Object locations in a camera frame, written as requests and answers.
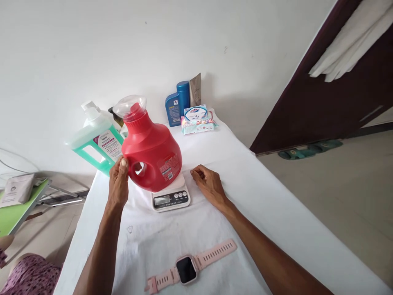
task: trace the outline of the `slipper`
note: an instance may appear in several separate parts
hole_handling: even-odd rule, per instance
[[[286,150],[278,153],[278,155],[285,160],[299,160],[299,159],[312,157],[315,154],[316,152],[312,150],[298,150],[298,149]]]
[[[338,148],[340,146],[342,146],[343,143],[341,141],[338,140],[329,140],[329,141],[319,141],[317,143],[313,143],[311,145],[308,146],[308,148],[312,151],[314,151],[317,154],[326,152],[328,150],[334,149],[334,148]]]

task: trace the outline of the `blue bottle cap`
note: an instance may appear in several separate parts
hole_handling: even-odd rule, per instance
[[[188,81],[179,82],[179,83],[176,85],[176,89],[177,89],[177,92],[189,91],[189,89],[190,89],[190,83],[189,83]]]

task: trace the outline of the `watch face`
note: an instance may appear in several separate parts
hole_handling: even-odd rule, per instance
[[[197,273],[192,265],[190,257],[185,257],[176,262],[176,267],[179,271],[180,281],[183,284],[186,284],[197,277]]]

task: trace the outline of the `white cloth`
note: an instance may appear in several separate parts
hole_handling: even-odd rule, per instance
[[[184,136],[170,128],[183,156],[189,207],[155,213],[149,193],[129,181],[122,215],[113,294],[144,294],[146,279],[233,238],[238,249],[208,266],[190,286],[160,294],[271,294],[228,221],[203,197],[189,174],[197,164],[220,173],[228,197],[278,246],[334,294],[393,294],[348,248],[293,196],[216,116],[213,132]],[[84,205],[55,295],[72,294],[97,235],[108,197],[108,177],[98,172]]]
[[[325,82],[331,82],[350,72],[393,23],[392,5],[393,0],[363,0],[310,70],[310,76],[326,74]]]

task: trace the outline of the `cable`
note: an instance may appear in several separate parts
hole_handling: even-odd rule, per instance
[[[4,166],[7,166],[8,168],[11,168],[11,169],[16,170],[16,171],[19,171],[19,172],[31,173],[31,172],[26,172],[26,171],[19,170],[19,169],[16,169],[16,168],[14,168],[14,167],[11,167],[10,165],[7,165],[6,163],[4,163],[1,159],[0,159],[0,163],[3,164]]]
[[[10,153],[10,154],[13,154],[13,155],[15,155],[15,156],[20,157],[20,158],[22,158],[23,160],[25,160],[26,162],[28,162],[28,163],[30,163],[31,165],[33,165],[38,171],[40,170],[40,169],[39,169],[33,162],[31,162],[29,159],[27,159],[27,158],[25,158],[25,157],[23,157],[23,156],[21,156],[21,155],[15,153],[15,152],[6,150],[6,149],[4,149],[4,148],[2,148],[2,147],[0,147],[0,150],[2,150],[2,151],[4,151],[4,152],[7,152],[7,153]],[[7,165],[6,163],[4,163],[1,159],[0,159],[0,163],[2,163],[4,166],[7,166],[8,168],[11,168],[12,170],[15,170],[15,171],[19,171],[19,172],[22,172],[22,173],[29,173],[29,174],[30,174],[30,173],[33,173],[33,172],[27,172],[27,171],[23,171],[23,170],[19,170],[19,169],[16,169],[16,168],[14,168],[14,167],[11,167],[10,165]]]

